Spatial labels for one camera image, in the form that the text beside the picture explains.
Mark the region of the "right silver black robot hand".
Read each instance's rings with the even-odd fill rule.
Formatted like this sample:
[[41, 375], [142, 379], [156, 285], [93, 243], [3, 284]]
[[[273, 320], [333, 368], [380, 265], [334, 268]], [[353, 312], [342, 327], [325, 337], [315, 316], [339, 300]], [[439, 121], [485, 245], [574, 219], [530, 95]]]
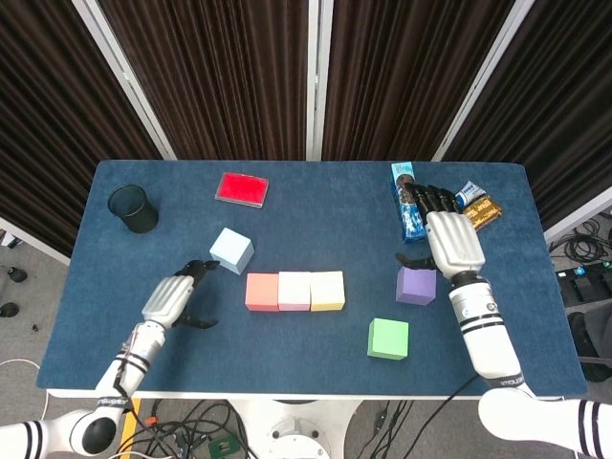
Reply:
[[413, 270], [437, 270], [453, 287], [482, 281], [486, 258], [470, 218], [460, 212], [455, 195], [445, 188], [404, 183], [414, 199], [426, 230], [430, 258], [409, 260], [396, 253], [399, 263]]

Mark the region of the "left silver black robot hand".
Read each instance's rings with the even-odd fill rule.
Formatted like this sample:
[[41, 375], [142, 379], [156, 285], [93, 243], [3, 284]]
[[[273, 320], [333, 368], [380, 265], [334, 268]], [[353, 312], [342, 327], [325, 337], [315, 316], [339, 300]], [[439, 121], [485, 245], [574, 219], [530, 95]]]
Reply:
[[186, 311], [191, 294], [206, 274], [220, 265], [215, 260], [191, 260], [179, 271], [163, 278], [142, 309], [145, 320], [154, 321], [165, 329], [177, 325], [206, 330], [214, 327], [217, 319], [202, 320]]

